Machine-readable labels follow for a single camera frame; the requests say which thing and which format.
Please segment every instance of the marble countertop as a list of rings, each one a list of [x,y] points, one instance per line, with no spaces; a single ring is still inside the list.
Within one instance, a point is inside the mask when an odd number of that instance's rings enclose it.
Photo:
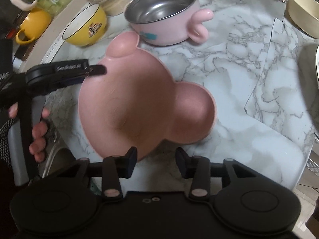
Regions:
[[[316,41],[285,23],[286,4],[278,0],[200,0],[200,4],[215,14],[204,23],[210,33],[206,43],[140,44],[167,65],[175,80],[203,85],[216,100],[216,126],[206,139],[184,149],[212,162],[234,158],[293,189],[314,142],[315,128],[308,112],[319,112],[314,76],[310,68],[298,71],[297,52]],[[64,43],[54,61],[88,58],[96,64],[111,40],[129,29],[123,14],[111,17],[98,43],[86,48]],[[300,82],[307,83],[305,89],[298,83],[300,76]],[[100,161],[79,122],[79,89],[75,85],[52,93],[47,105],[75,157]],[[132,178],[121,180],[123,191],[187,191],[190,181],[181,178],[174,162],[177,146],[162,142],[137,163]],[[212,178],[212,192],[220,188],[220,179]]]

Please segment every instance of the pink bear-shaped bowl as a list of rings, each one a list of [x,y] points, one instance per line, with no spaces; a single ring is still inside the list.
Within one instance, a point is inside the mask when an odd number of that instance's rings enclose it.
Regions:
[[[131,146],[138,159],[162,140],[190,144],[216,122],[216,104],[203,87],[175,82],[165,65],[138,48],[133,31],[114,38],[99,62],[107,74],[84,80],[78,111],[84,133],[101,156],[123,156]]]

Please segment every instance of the cup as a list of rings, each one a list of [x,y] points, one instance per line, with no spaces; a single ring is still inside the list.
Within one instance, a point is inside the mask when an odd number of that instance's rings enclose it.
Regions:
[[[41,35],[50,25],[51,20],[51,15],[46,11],[39,8],[32,9],[20,25],[20,30],[16,34],[16,42],[19,45],[27,45],[35,41],[41,37]],[[21,40],[19,38],[21,33],[24,33],[28,40]]]

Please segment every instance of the finger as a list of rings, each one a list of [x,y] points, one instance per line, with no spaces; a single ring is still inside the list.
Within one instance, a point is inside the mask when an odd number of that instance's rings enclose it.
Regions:
[[[17,114],[18,114],[18,103],[15,103],[9,108],[9,117],[13,119],[17,116]]]
[[[35,155],[44,150],[46,145],[45,139],[43,137],[36,139],[30,146],[29,151],[32,155]]]
[[[44,161],[45,154],[44,154],[44,152],[41,151],[41,152],[35,154],[34,158],[35,158],[36,162],[41,163]]]
[[[34,139],[40,138],[47,133],[47,124],[44,121],[41,121],[34,126],[32,130],[32,136]]]
[[[42,111],[42,118],[46,119],[47,117],[49,117],[50,115],[50,111],[47,108],[44,108]]]

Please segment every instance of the yellow mug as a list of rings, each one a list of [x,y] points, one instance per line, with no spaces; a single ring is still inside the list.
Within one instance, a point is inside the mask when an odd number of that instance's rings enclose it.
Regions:
[[[92,45],[104,35],[106,23],[102,7],[98,3],[92,4],[69,23],[62,39],[75,46]]]
[[[34,8],[30,11],[28,16],[24,19],[20,25],[20,30],[16,35],[16,42],[19,45],[26,45],[35,41],[44,33],[47,27],[50,25],[52,17],[49,13],[39,8]],[[28,38],[28,40],[19,39],[21,33]]]

